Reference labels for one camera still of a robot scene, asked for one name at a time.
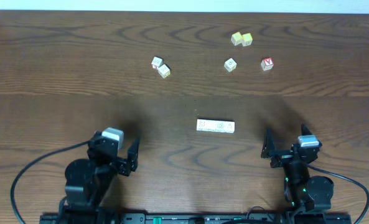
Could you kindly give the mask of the wooden block soccer ball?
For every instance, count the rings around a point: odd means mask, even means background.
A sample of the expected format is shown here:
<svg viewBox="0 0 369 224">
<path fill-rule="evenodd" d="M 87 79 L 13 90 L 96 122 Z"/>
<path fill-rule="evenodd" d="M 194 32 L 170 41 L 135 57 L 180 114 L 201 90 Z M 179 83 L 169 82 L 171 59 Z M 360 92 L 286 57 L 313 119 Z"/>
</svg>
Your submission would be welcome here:
<svg viewBox="0 0 369 224">
<path fill-rule="evenodd" d="M 235 132 L 235 122 L 234 121 L 226 121 L 225 122 L 225 131 L 227 133 L 234 133 Z"/>
</svg>

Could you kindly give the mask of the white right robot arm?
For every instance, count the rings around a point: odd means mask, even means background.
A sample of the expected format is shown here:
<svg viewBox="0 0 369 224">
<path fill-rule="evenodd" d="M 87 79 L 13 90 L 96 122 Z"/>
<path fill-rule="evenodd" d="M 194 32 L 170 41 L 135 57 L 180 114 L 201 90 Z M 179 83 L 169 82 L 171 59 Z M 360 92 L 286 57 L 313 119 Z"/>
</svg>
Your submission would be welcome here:
<svg viewBox="0 0 369 224">
<path fill-rule="evenodd" d="M 122 223 L 330 223 L 338 218 L 329 217 L 334 194 L 333 181 L 321 175 L 311 176 L 310 163 L 317 159 L 322 143 L 313 134 L 302 134 L 289 150 L 277 150 L 269 131 L 264 135 L 261 151 L 263 159 L 269 159 L 272 168 L 284 170 L 284 196 L 292 208 L 286 212 L 271 213 L 255 206 L 245 215 L 145 215 L 126 214 Z"/>
</svg>

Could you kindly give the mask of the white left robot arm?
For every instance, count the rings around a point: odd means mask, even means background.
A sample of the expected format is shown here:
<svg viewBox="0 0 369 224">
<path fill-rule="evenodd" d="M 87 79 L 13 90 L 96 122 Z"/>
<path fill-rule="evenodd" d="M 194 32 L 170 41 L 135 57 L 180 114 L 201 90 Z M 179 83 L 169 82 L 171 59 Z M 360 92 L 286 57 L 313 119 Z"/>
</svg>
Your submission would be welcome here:
<svg viewBox="0 0 369 224">
<path fill-rule="evenodd" d="M 262 157 L 271 160 L 271 167 L 283 167 L 286 187 L 293 208 L 282 213 L 257 213 L 253 208 L 245 215 L 173 214 L 146 215 L 117 213 L 101 207 L 107 190 L 117 175 L 129 176 L 138 167 L 139 141 L 128 150 L 125 159 L 117 152 L 123 140 L 120 130 L 97 132 L 86 142 L 88 158 L 71 162 L 65 169 L 66 197 L 60 202 L 56 223 L 307 223 L 316 219 L 306 207 L 314 200 L 309 197 L 310 175 L 307 165 L 316 160 L 320 141 L 301 126 L 301 135 L 289 150 L 277 151 L 272 135 L 266 133 Z"/>
</svg>

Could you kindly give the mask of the wooden block hourglass print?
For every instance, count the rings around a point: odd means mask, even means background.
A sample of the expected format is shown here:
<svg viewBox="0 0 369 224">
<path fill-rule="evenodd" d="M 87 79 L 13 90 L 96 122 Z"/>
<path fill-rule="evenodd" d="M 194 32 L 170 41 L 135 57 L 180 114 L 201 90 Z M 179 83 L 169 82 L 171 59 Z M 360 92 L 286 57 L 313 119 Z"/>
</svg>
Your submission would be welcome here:
<svg viewBox="0 0 369 224">
<path fill-rule="evenodd" d="M 225 122 L 224 121 L 216 121 L 215 122 L 215 130 L 217 132 L 225 133 Z"/>
</svg>

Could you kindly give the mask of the wooden block number eight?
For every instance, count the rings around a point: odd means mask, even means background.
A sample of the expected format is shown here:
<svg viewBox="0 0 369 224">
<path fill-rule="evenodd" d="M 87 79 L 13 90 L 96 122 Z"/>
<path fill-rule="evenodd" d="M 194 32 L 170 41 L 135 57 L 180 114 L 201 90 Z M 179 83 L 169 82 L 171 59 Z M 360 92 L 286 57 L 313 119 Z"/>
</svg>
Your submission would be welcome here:
<svg viewBox="0 0 369 224">
<path fill-rule="evenodd" d="M 210 132 L 216 131 L 216 121 L 215 120 L 206 120 L 205 121 L 205 130 Z"/>
</svg>

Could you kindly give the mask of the wooden block hammer print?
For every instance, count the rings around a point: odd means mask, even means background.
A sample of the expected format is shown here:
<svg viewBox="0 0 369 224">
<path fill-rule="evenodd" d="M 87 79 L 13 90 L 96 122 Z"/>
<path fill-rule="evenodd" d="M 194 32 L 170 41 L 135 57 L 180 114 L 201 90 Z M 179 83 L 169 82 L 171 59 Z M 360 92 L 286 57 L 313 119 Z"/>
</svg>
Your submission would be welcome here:
<svg viewBox="0 0 369 224">
<path fill-rule="evenodd" d="M 197 120 L 197 131 L 205 131 L 206 130 L 207 120 L 205 119 L 198 119 Z"/>
</svg>

